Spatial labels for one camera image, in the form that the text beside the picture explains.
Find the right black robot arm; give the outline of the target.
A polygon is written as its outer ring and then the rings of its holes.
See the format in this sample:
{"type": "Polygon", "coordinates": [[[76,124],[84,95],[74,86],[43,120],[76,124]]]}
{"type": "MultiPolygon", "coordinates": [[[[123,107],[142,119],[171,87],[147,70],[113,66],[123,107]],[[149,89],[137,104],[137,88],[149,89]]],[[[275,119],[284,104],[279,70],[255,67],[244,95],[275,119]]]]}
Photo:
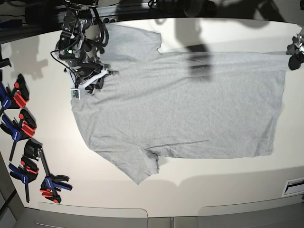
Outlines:
{"type": "Polygon", "coordinates": [[[101,90],[104,77],[113,74],[97,52],[108,44],[109,33],[97,11],[96,0],[66,0],[63,28],[51,56],[65,66],[71,77],[71,96],[81,99],[101,90]]]}

